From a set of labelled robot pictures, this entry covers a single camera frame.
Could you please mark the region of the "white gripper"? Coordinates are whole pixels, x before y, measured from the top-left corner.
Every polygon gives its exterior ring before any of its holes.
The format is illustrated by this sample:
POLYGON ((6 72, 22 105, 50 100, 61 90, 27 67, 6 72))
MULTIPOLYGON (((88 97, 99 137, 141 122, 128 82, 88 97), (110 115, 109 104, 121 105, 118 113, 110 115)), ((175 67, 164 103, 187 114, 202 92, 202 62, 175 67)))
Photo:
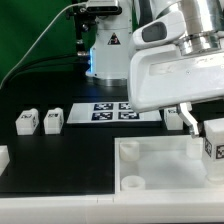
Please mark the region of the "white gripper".
POLYGON ((148 112, 180 103, 177 113, 192 138, 199 137, 199 128, 191 115, 191 103, 223 96, 223 50, 182 56, 179 48, 170 44, 141 50, 131 59, 128 99, 132 109, 148 112))

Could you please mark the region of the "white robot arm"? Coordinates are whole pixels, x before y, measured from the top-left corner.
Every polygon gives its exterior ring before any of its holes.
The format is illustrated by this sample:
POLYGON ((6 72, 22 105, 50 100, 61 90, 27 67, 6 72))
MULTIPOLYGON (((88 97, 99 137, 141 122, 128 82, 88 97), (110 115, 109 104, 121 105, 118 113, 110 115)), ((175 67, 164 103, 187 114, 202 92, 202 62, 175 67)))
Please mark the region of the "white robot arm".
POLYGON ((130 41, 128 98, 134 111, 175 107, 200 135, 196 103, 224 97, 224 0, 149 0, 153 20, 130 41))

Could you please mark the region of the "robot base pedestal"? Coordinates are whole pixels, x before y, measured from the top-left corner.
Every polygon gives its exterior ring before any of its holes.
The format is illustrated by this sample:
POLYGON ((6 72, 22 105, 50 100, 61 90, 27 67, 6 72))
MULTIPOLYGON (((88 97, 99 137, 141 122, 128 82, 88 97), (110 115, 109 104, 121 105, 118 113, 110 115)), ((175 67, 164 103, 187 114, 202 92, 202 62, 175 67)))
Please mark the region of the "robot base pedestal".
POLYGON ((118 0, 119 15, 96 18, 96 39, 90 48, 87 80, 103 86, 125 86, 129 70, 132 36, 132 0, 118 0))

